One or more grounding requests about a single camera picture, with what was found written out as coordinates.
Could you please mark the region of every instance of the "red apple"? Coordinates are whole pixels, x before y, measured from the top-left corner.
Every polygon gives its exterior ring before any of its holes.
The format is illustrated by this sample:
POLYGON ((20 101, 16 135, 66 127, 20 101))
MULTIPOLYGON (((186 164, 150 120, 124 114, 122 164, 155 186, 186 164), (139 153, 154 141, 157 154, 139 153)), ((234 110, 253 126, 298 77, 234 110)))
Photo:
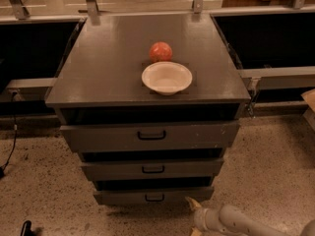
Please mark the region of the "red apple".
POLYGON ((172 50, 170 46, 165 42, 157 42, 150 48, 150 59, 152 62, 158 61, 170 61, 172 57, 172 50))

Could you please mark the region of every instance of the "drawer handle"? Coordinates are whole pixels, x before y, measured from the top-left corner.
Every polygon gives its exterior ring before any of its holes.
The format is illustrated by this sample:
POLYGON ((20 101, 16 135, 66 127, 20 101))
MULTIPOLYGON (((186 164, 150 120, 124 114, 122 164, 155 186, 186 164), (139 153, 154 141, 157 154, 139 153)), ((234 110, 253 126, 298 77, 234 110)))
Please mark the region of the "drawer handle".
POLYGON ((144 174, 157 174, 157 173, 163 173, 165 170, 164 165, 162 166, 156 166, 156 167, 150 167, 150 166, 142 166, 142 173, 144 174))
POLYGON ((146 194, 146 202, 163 202, 164 201, 164 194, 160 197, 148 197, 146 194))
POLYGON ((160 134, 142 134, 140 131, 138 131, 138 138, 139 140, 163 140, 166 137, 166 131, 163 130, 160 134))

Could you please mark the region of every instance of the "gray countertop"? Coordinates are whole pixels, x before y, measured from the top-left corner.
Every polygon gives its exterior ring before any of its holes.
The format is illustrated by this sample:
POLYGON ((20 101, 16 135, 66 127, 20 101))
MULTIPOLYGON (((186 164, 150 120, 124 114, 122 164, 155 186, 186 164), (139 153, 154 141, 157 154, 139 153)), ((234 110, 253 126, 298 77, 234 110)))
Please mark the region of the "gray countertop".
POLYGON ((105 15, 87 20, 46 104, 55 108, 189 102, 243 102, 249 98, 209 14, 105 15), (149 49, 166 41, 173 62, 193 83, 172 96, 142 84, 149 49))

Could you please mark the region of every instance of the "white bowl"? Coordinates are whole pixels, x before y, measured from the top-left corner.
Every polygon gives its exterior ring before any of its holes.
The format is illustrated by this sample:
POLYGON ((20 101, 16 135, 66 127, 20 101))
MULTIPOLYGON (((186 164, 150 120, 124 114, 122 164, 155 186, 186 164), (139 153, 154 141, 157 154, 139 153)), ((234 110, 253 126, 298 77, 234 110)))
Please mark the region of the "white bowl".
POLYGON ((178 63, 156 62, 145 69, 142 81, 159 94, 172 95, 187 89, 192 82, 192 75, 178 63))

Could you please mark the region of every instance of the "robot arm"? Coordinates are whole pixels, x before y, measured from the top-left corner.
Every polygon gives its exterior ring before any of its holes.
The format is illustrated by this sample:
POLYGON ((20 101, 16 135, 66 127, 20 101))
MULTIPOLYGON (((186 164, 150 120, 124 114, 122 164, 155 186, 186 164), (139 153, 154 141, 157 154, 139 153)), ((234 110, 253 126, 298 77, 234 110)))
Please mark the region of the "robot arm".
MULTIPOLYGON (((200 236, 202 232, 217 231, 227 236, 287 236, 267 225, 252 220, 235 206, 225 205, 220 209, 209 209, 191 198, 186 198, 194 213, 195 227, 191 236, 200 236)), ((303 230, 301 236, 315 236, 315 220, 303 230)))

